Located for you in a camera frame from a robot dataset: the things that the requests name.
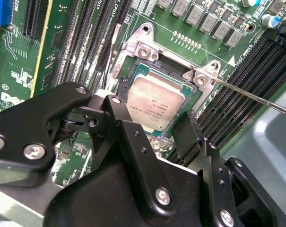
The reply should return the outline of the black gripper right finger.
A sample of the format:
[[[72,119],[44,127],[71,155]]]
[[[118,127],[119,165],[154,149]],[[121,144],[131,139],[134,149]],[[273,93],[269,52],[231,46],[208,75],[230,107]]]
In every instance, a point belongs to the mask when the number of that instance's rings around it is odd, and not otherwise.
[[[281,209],[239,159],[227,160],[204,138],[193,115],[183,113],[172,129],[177,156],[202,179],[205,227],[279,227]]]

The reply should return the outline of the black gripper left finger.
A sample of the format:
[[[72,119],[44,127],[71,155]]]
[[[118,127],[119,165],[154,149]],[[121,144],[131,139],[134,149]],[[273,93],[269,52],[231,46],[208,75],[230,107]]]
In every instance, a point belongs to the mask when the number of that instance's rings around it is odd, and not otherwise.
[[[177,210],[170,184],[142,126],[133,122],[119,97],[108,95],[93,109],[92,95],[76,82],[68,82],[10,109],[0,112],[0,184],[39,186],[55,161],[54,142],[63,128],[50,129],[51,121],[62,121],[68,111],[79,108],[96,120],[87,130],[99,140],[100,161],[96,170],[121,162],[133,197],[143,218],[169,221]]]

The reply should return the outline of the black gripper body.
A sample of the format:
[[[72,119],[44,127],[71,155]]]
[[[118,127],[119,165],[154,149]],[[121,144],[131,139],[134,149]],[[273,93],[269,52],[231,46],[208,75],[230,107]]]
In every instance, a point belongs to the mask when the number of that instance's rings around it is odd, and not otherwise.
[[[191,170],[162,162],[178,208],[167,227],[213,227],[202,209],[202,179]],[[126,169],[114,162],[62,189],[50,202],[45,227],[151,227],[133,197]]]

